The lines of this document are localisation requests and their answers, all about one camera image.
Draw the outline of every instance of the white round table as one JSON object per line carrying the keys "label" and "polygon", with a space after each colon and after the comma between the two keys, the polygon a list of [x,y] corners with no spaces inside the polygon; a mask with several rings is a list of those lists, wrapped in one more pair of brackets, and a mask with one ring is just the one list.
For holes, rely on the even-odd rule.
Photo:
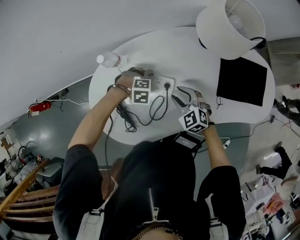
{"label": "white round table", "polygon": [[[118,47],[114,52],[128,57],[128,65],[146,67],[156,75],[175,80],[175,87],[186,86],[202,93],[212,109],[211,120],[215,123],[262,121],[270,112],[274,97],[275,83],[267,62],[255,51],[247,52],[243,58],[258,63],[268,69],[262,107],[222,98],[222,106],[217,109],[216,93],[220,71],[220,58],[201,47],[195,27],[177,27],[153,31]],[[117,68],[100,65],[90,82],[89,101],[92,108],[106,94],[107,87],[114,84],[120,73]],[[110,137],[114,140],[135,145],[141,141],[155,141],[183,130],[178,118],[180,113],[170,100],[168,111],[163,119],[153,121],[148,126],[137,124],[137,132],[126,133],[124,119],[113,111],[114,121]],[[104,132],[110,127],[107,121]]]}

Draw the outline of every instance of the bottle cap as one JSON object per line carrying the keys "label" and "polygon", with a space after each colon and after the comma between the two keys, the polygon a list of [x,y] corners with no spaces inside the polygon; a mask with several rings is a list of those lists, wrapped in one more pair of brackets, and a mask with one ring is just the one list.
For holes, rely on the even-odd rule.
{"label": "bottle cap", "polygon": [[103,55],[97,56],[97,63],[101,64],[103,62],[104,62],[104,56]]}

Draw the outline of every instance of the fire extinguisher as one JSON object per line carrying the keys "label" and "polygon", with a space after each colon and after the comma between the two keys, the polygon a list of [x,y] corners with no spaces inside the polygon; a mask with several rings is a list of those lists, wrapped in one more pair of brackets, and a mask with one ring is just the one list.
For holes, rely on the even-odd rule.
{"label": "fire extinguisher", "polygon": [[29,107],[29,113],[32,114],[33,112],[42,112],[51,107],[51,102],[42,102],[38,104],[34,104],[33,106]]}

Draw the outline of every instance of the black cloth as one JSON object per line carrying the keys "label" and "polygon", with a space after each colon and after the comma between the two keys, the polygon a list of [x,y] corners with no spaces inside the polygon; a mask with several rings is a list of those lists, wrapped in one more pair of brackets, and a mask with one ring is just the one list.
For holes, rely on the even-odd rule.
{"label": "black cloth", "polygon": [[245,58],[221,59],[217,96],[263,105],[267,68]]}
{"label": "black cloth", "polygon": [[262,167],[261,173],[264,173],[266,175],[273,175],[278,178],[284,179],[288,169],[290,168],[290,166],[292,166],[292,163],[283,147],[277,148],[275,152],[278,152],[281,157],[281,166],[278,168]]}
{"label": "black cloth", "polygon": [[[67,151],[62,182],[53,213],[54,226],[63,240],[75,239],[85,212],[104,202],[101,175],[94,154],[83,145]],[[228,227],[231,240],[245,228],[239,177],[234,167],[213,169],[193,200],[195,164],[190,150],[175,142],[142,142],[126,156],[119,187],[105,207],[100,239],[127,240],[151,221],[149,188],[158,220],[169,220],[183,239],[209,240],[210,215],[205,198],[214,193],[215,215]]]}

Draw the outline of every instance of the black pants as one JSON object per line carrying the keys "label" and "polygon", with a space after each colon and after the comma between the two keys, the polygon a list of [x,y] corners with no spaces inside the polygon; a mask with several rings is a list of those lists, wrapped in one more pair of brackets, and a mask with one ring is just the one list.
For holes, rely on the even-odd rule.
{"label": "black pants", "polygon": [[300,112],[300,100],[299,99],[287,99],[285,101],[285,106],[283,106],[280,102],[277,102],[275,107],[278,109],[278,111],[284,115],[285,117],[289,118],[290,120],[293,120],[294,123],[296,123],[300,127],[300,113],[293,112],[290,110],[290,108],[297,108],[298,112]]}
{"label": "black pants", "polygon": [[261,173],[264,173],[266,175],[273,175],[278,178],[284,179],[286,176],[287,170],[292,165],[292,163],[283,147],[277,148],[275,152],[278,152],[280,154],[281,163],[282,163],[281,167],[279,167],[279,168],[262,167]]}

